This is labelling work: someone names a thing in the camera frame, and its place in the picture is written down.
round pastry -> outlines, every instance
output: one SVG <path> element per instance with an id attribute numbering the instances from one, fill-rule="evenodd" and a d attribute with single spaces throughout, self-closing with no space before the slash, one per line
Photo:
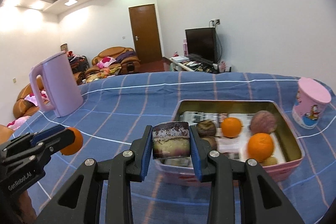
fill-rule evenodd
<path id="1" fill-rule="evenodd" d="M 211 145 L 211 149 L 217 150 L 217 142 L 214 137 L 205 137 L 205 138 L 202 138 L 202 140 L 207 140 Z"/>
<path id="2" fill-rule="evenodd" d="M 272 133 L 277 128 L 277 119 L 267 110 L 258 111 L 251 119 L 250 130 L 252 134 Z"/>
<path id="3" fill-rule="evenodd" d="M 198 122 L 196 125 L 198 135 L 202 137 L 209 137 L 216 135 L 216 125 L 211 120 Z"/>
<path id="4" fill-rule="evenodd" d="M 264 162 L 261 163 L 262 166 L 270 166 L 278 164 L 278 160 L 275 157 L 269 157 Z"/>
<path id="5" fill-rule="evenodd" d="M 163 122 L 152 129 L 154 159 L 173 159 L 190 156 L 189 124 Z"/>

floor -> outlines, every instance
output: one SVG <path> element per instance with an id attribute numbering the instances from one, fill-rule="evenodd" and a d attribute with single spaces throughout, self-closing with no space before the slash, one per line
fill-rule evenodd
<path id="1" fill-rule="evenodd" d="M 159 72 L 159 71 L 170 71 L 170 61 L 160 60 L 160 61 L 151 62 L 147 64 L 141 64 L 140 66 L 140 73 Z"/>

screw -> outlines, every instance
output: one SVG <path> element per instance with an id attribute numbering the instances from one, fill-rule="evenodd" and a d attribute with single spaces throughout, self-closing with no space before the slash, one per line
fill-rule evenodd
<path id="1" fill-rule="evenodd" d="M 131 150 L 126 150 L 123 152 L 124 157 L 130 157 L 133 155 L 133 152 Z"/>
<path id="2" fill-rule="evenodd" d="M 249 159 L 247 161 L 248 165 L 251 165 L 251 166 L 256 166 L 257 165 L 257 161 L 255 159 Z"/>
<path id="3" fill-rule="evenodd" d="M 219 156 L 219 152 L 216 150 L 210 151 L 209 155 L 213 158 L 217 158 Z"/>
<path id="4" fill-rule="evenodd" d="M 87 159 L 86 161 L 85 161 L 85 165 L 86 166 L 91 166 L 91 165 L 93 165 L 95 163 L 95 160 L 94 159 Z"/>

wooden door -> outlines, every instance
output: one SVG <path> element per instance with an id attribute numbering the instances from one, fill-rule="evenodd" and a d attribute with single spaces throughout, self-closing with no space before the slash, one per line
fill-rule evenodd
<path id="1" fill-rule="evenodd" d="M 155 5 L 130 7 L 133 40 L 140 63 L 150 63 L 162 59 L 159 29 Z"/>

recessed light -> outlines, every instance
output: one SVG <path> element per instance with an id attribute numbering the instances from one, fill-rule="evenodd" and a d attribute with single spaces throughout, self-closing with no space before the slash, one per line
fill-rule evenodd
<path id="1" fill-rule="evenodd" d="M 69 0 L 68 2 L 65 3 L 66 6 L 71 6 L 75 3 L 77 3 L 78 1 L 77 0 Z"/>
<path id="2" fill-rule="evenodd" d="M 42 1 L 37 1 L 31 5 L 31 8 L 35 10 L 42 10 L 44 8 L 44 3 Z"/>
<path id="3" fill-rule="evenodd" d="M 21 0 L 5 0 L 4 5 L 6 6 L 18 6 L 20 5 Z"/>

